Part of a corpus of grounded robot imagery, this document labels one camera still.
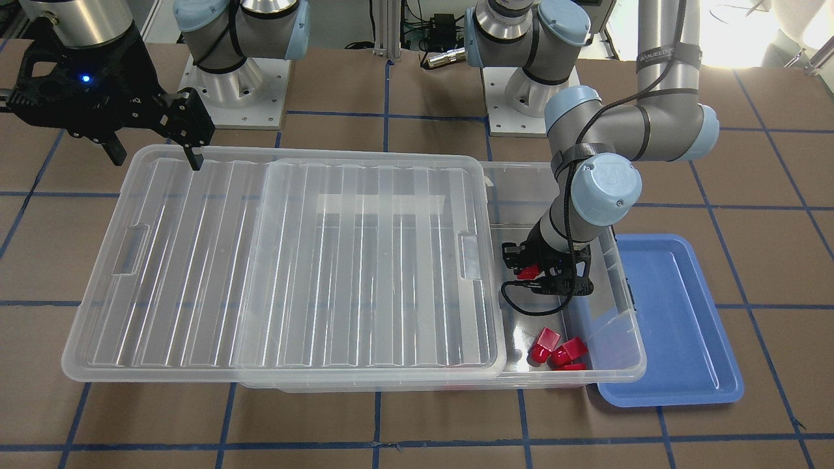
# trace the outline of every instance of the metal base plate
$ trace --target metal base plate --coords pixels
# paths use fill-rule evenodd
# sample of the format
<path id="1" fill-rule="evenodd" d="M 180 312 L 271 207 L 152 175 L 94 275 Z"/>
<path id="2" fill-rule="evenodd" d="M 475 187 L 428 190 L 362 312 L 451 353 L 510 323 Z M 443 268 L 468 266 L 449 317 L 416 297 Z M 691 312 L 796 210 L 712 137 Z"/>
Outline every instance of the metal base plate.
<path id="1" fill-rule="evenodd" d="M 208 114 L 218 129 L 267 129 L 280 130 L 281 119 L 284 116 L 284 100 L 287 97 L 289 83 L 289 66 L 291 61 L 276 58 L 256 58 L 254 60 L 266 77 L 265 88 L 259 91 L 262 98 L 243 108 L 219 108 L 207 101 L 205 103 Z M 189 56 L 183 79 L 179 82 L 179 89 L 194 87 L 203 88 L 198 75 L 194 72 L 193 59 Z"/>
<path id="2" fill-rule="evenodd" d="M 484 79 L 486 109 L 490 115 L 490 135 L 504 137 L 546 137 L 545 118 L 532 118 L 510 106 L 504 95 L 507 82 L 515 73 L 512 67 L 486 67 L 481 76 Z M 576 68 L 570 72 L 568 86 L 576 86 L 579 75 Z"/>

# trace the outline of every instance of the red object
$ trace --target red object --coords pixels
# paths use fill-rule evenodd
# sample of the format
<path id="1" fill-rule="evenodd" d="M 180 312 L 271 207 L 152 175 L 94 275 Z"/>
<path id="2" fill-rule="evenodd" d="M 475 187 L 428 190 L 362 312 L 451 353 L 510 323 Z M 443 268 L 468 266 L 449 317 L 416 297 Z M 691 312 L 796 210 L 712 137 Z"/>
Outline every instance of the red object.
<path id="1" fill-rule="evenodd" d="M 571 363 L 586 353 L 588 353 L 588 347 L 582 343 L 579 337 L 574 337 L 558 349 L 553 350 L 553 355 L 550 358 L 556 366 L 562 366 Z"/>
<path id="2" fill-rule="evenodd" d="M 518 275 L 516 275 L 516 277 L 518 277 L 519 280 L 533 280 L 538 277 L 540 273 L 541 269 L 539 268 L 539 265 L 534 264 L 523 269 Z"/>
<path id="3" fill-rule="evenodd" d="M 585 366 L 585 363 L 571 363 L 569 365 L 557 366 L 554 368 L 556 371 L 584 371 L 587 369 L 588 367 Z"/>
<path id="4" fill-rule="evenodd" d="M 562 336 L 556 334 L 554 331 L 544 328 L 539 333 L 539 336 L 536 337 L 535 342 L 533 343 L 533 348 L 530 349 L 530 358 L 532 361 L 536 363 L 544 363 L 547 361 L 547 357 L 553 353 L 553 350 L 556 348 L 556 345 L 559 343 L 559 339 Z"/>

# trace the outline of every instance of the blue joint cap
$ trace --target blue joint cap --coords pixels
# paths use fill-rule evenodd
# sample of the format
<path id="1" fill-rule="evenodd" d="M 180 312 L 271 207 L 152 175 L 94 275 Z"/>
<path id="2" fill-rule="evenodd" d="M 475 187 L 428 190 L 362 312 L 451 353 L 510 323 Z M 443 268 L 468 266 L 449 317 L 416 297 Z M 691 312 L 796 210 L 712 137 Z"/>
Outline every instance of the blue joint cap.
<path id="1" fill-rule="evenodd" d="M 173 17 L 180 31 L 191 33 L 214 21 L 228 6 L 229 0 L 174 0 Z"/>
<path id="2" fill-rule="evenodd" d="M 541 22 L 566 43 L 581 47 L 590 31 L 590 18 L 571 0 L 544 0 L 539 5 Z"/>
<path id="3" fill-rule="evenodd" d="M 721 123 L 718 122 L 716 111 L 711 107 L 699 104 L 704 111 L 704 123 L 692 146 L 679 158 L 681 161 L 692 161 L 710 153 L 716 146 Z"/>
<path id="4" fill-rule="evenodd" d="M 596 90 L 589 86 L 571 86 L 559 91 L 545 106 L 545 129 L 550 131 L 550 127 L 571 109 L 594 100 L 602 102 Z"/>
<path id="5" fill-rule="evenodd" d="M 478 50 L 478 31 L 475 27 L 475 9 L 466 10 L 464 20 L 464 45 L 466 46 L 466 62 L 476 68 L 483 68 L 484 62 L 480 59 Z"/>
<path id="6" fill-rule="evenodd" d="M 570 198 L 585 221 L 609 226 L 626 216 L 642 191 L 643 179 L 631 161 L 619 154 L 600 153 L 576 169 Z"/>
<path id="7" fill-rule="evenodd" d="M 309 12 L 310 5 L 307 0 L 299 0 L 293 33 L 289 36 L 287 53 L 284 55 L 287 60 L 300 60 L 307 55 L 307 47 L 310 43 Z"/>

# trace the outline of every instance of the tiled table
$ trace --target tiled table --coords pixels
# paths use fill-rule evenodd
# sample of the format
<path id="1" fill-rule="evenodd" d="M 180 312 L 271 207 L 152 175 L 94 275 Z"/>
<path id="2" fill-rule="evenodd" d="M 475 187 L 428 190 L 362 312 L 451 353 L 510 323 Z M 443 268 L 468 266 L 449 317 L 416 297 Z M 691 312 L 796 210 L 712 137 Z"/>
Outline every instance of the tiled table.
<path id="1" fill-rule="evenodd" d="M 0 45 L 0 88 L 27 43 Z M 151 46 L 163 86 L 187 49 Z M 608 102 L 633 63 L 583 61 Z M 619 232 L 695 247 L 746 381 L 729 406 L 621 410 L 595 387 L 292 395 L 227 384 L 70 381 L 59 360 L 128 164 L 0 114 L 0 467 L 834 466 L 834 103 L 795 69 L 701 72 L 723 132 L 694 164 L 639 164 Z M 479 72 L 368 51 L 294 65 L 284 130 L 215 144 L 546 161 L 543 139 L 490 138 Z M 128 153 L 163 139 L 119 133 Z"/>

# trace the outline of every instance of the transparent plastic container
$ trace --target transparent plastic container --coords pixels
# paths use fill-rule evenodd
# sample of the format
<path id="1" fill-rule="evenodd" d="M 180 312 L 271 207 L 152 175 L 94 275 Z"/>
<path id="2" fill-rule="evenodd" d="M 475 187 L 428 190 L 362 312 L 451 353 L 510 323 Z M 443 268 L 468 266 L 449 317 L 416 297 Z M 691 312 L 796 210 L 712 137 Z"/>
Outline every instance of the transparent plastic container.
<path id="1" fill-rule="evenodd" d="M 238 381 L 291 392 L 582 386 L 646 355 L 612 233 L 595 293 L 563 314 L 497 299 L 558 192 L 548 164 L 460 156 L 206 148 L 134 157 L 63 356 L 79 381 Z M 513 291 L 531 309 L 554 297 Z M 526 361 L 541 327 L 588 371 Z"/>

